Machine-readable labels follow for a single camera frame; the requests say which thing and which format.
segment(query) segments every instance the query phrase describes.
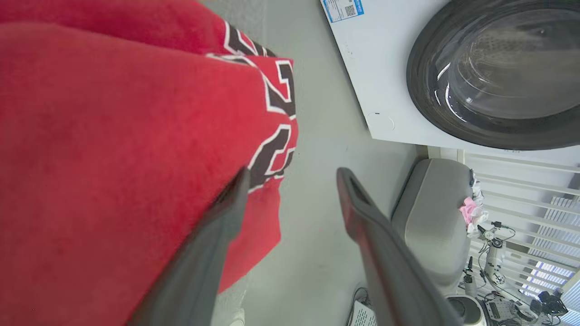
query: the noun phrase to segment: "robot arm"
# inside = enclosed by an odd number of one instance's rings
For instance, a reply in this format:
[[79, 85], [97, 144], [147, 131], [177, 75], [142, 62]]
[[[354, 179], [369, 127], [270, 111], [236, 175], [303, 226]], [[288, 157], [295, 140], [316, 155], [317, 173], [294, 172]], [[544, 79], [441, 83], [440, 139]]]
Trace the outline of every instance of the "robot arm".
[[537, 311], [534, 298], [527, 296], [506, 281], [502, 273], [502, 263], [505, 258], [505, 243], [497, 238], [490, 241], [490, 251], [485, 260], [484, 275], [491, 286], [508, 300], [512, 300], [525, 317], [536, 320], [541, 311]]
[[495, 232], [505, 226], [502, 226], [500, 222], [494, 222], [493, 225], [494, 227], [491, 230], [485, 230], [478, 226], [481, 232], [480, 239], [486, 241], [489, 246], [485, 268], [483, 268], [483, 276], [500, 296], [513, 302], [513, 307], [515, 307], [514, 315], [516, 315], [514, 317], [518, 317], [521, 320], [521, 325], [536, 325], [541, 323], [546, 315], [562, 316], [566, 314], [568, 310], [560, 300], [561, 293], [555, 292], [554, 295], [551, 295], [545, 291], [539, 294], [538, 298], [540, 300], [536, 300], [521, 293], [506, 281], [506, 277], [502, 273], [506, 242], [505, 239], [495, 236]]

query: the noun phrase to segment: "white cloth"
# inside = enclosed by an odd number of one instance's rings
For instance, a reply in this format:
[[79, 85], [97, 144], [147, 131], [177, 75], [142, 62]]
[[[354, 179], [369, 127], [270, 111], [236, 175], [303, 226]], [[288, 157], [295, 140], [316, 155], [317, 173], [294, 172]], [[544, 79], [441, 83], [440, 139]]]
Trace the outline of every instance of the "white cloth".
[[483, 192], [481, 191], [481, 183], [475, 177], [475, 173], [472, 171], [472, 178], [473, 178], [473, 185], [472, 185], [472, 192], [473, 192], [473, 202], [477, 205], [477, 208], [474, 209], [471, 213], [472, 221], [467, 225], [467, 236], [470, 238], [477, 238], [480, 235], [477, 226], [485, 221], [489, 217], [490, 213], [483, 209], [483, 200], [485, 197], [483, 196]]
[[483, 200], [485, 199], [485, 197], [483, 196], [483, 193], [481, 192], [481, 183], [479, 182], [479, 180], [477, 180], [477, 178], [475, 177], [475, 173], [472, 173], [473, 175], [473, 185], [472, 185], [472, 192], [473, 192], [473, 201], [475, 202], [475, 204], [479, 207], [483, 206]]

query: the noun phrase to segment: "pink cloth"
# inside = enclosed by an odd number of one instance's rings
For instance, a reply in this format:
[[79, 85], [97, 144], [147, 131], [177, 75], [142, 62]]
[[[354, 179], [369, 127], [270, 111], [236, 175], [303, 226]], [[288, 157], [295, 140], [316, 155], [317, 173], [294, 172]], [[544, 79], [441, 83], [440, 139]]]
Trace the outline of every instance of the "pink cloth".
[[461, 214], [463, 214], [465, 225], [469, 225], [469, 223], [472, 222], [472, 212], [477, 208], [477, 204], [471, 197], [465, 198], [463, 203], [465, 205], [461, 206], [459, 210], [461, 211]]

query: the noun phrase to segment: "washing machine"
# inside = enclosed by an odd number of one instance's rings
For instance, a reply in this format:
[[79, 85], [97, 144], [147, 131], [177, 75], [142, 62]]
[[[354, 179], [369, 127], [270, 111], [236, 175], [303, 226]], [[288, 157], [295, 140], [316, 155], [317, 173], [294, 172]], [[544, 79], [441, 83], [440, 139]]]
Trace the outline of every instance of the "washing machine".
[[374, 139], [580, 161], [580, 2], [321, 4]]

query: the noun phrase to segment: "gray floor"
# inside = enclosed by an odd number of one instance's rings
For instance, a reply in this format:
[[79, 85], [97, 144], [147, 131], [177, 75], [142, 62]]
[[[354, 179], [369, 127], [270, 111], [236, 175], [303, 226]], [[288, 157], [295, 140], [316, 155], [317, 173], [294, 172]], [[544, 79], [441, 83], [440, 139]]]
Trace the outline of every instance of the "gray floor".
[[227, 0], [208, 6], [279, 56], [294, 59], [300, 130], [281, 186], [282, 241], [238, 285], [242, 290], [224, 297], [236, 301], [247, 289], [242, 303], [247, 326], [343, 325], [364, 271], [344, 230], [336, 169], [352, 169], [390, 213], [424, 152], [371, 139], [318, 0]]

